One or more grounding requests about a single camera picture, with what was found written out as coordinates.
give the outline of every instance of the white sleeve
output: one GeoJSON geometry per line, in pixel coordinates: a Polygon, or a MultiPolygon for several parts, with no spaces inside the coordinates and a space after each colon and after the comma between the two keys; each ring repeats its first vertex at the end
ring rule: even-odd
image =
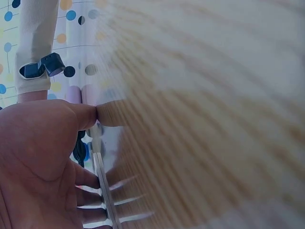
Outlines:
{"type": "Polygon", "coordinates": [[[20,67],[38,62],[52,51],[59,0],[22,0],[20,11],[20,43],[15,56],[15,86],[17,94],[44,91],[50,88],[50,78],[25,80],[20,67]]]}

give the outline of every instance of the wood grain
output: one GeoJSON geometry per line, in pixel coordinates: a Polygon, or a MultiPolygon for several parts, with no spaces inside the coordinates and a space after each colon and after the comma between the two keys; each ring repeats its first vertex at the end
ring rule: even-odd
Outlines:
{"type": "Polygon", "coordinates": [[[303,228],[304,1],[97,6],[93,137],[122,228],[303,228]]]}

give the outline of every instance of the blue plastic clip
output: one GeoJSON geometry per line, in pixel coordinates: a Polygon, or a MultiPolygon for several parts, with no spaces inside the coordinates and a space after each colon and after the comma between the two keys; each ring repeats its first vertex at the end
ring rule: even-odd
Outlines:
{"type": "Polygon", "coordinates": [[[30,63],[21,67],[19,73],[29,80],[41,77],[44,71],[47,71],[48,76],[52,77],[61,73],[65,68],[61,56],[53,52],[42,57],[38,63],[30,63]]]}

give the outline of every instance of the palm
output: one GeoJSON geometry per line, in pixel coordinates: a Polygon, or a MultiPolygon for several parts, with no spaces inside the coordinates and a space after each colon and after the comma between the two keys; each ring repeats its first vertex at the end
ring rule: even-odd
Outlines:
{"type": "Polygon", "coordinates": [[[18,204],[18,212],[26,214],[33,228],[82,228],[82,223],[105,218],[100,209],[97,217],[96,211],[77,208],[101,202],[97,194],[75,187],[99,188],[95,175],[69,159],[78,130],[89,128],[96,119],[94,108],[79,108],[63,101],[38,101],[0,113],[8,138],[5,146],[1,144],[5,163],[0,178],[10,184],[2,190],[4,198],[12,200],[10,217],[19,216],[13,207],[18,204]]]}

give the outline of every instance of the hand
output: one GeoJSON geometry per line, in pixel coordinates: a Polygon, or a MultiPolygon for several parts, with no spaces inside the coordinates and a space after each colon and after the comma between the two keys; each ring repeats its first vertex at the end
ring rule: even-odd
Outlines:
{"type": "Polygon", "coordinates": [[[100,185],[69,159],[78,131],[95,124],[95,107],[34,101],[1,110],[0,120],[0,225],[82,229],[83,223],[106,219],[102,208],[77,208],[100,205],[102,198],[76,185],[100,185]]]}

